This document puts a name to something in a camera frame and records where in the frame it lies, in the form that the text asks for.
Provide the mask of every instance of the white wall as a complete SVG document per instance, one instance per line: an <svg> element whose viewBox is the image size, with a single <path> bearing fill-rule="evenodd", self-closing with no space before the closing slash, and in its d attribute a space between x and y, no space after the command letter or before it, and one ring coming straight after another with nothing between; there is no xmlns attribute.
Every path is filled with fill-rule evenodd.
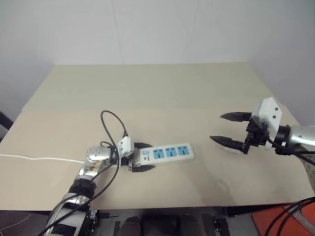
<svg viewBox="0 0 315 236"><path fill-rule="evenodd" d="M53 64L249 60L310 124L314 27L313 0L0 0L0 109L15 119Z"/></svg>

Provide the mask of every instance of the blue outlet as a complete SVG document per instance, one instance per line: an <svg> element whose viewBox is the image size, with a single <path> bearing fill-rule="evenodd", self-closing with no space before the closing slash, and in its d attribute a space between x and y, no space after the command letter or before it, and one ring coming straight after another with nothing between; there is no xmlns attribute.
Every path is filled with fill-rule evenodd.
<svg viewBox="0 0 315 236"><path fill-rule="evenodd" d="M165 151L166 151L167 157L177 156L177 153L174 147L166 148Z"/></svg>
<svg viewBox="0 0 315 236"><path fill-rule="evenodd" d="M154 159L160 159L164 158L164 152L163 149L156 149L153 151Z"/></svg>
<svg viewBox="0 0 315 236"><path fill-rule="evenodd" d="M188 151L187 146L178 147L177 149L178 149L178 154L180 156L189 155L189 151Z"/></svg>

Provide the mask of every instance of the white power cable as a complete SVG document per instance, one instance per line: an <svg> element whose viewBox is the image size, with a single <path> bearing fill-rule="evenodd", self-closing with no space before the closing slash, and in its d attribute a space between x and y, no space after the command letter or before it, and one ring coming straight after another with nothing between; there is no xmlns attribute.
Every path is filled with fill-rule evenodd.
<svg viewBox="0 0 315 236"><path fill-rule="evenodd" d="M25 217L23 220L21 220L21 221L15 223L15 224L13 224L13 225L6 226L6 227L0 229L0 231L9 229L9 228L11 228L11 227L13 227L13 226L16 226L16 225L19 225L19 224L23 223L23 222L26 221L28 218L30 218L31 215L32 215L32 214L29 214L29 215L28 215L27 217Z"/></svg>
<svg viewBox="0 0 315 236"><path fill-rule="evenodd" d="M31 161L38 161L38 160L56 160L56 161L75 162L75 163L80 163L80 164L83 164L83 163L84 163L84 161L72 160L72 159L65 159L65 158L55 158L55 157L33 158L33 157L29 157L29 156L14 155L14 154L0 154L0 156L18 157L18 158L23 158L23 159L26 159L26 160L31 160Z"/></svg>

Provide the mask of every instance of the floor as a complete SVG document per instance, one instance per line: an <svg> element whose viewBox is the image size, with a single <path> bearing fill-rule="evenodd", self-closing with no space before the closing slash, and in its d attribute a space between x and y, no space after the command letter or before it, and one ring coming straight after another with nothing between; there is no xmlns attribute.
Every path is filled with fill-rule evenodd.
<svg viewBox="0 0 315 236"><path fill-rule="evenodd" d="M196 219L199 226L199 236L207 236L202 223L201 214L207 213L210 215L220 215L220 211L212 207L202 208L169 208L169 209L154 209L154 210L141 210L141 209L127 209L127 210L110 210L106 211L110 216L115 216L108 219L101 219L99 226L96 228L93 236L112 236L116 221L123 223L131 216L141 216L144 214L167 214L167 215L190 215ZM43 229L46 223L47 216L39 213L27 211L0 211L0 236L34 236ZM258 236L255 224L249 214L239 215L237 217L227 219L231 236ZM162 234L161 232L145 232L144 236L171 236Z"/></svg>

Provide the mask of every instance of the electrical outlet socket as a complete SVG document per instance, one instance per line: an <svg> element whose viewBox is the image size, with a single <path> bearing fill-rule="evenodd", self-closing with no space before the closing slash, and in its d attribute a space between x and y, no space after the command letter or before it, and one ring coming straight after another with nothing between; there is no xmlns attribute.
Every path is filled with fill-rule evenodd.
<svg viewBox="0 0 315 236"><path fill-rule="evenodd" d="M135 165L158 165L194 159L189 143L142 148L139 151L140 157L135 158Z"/></svg>

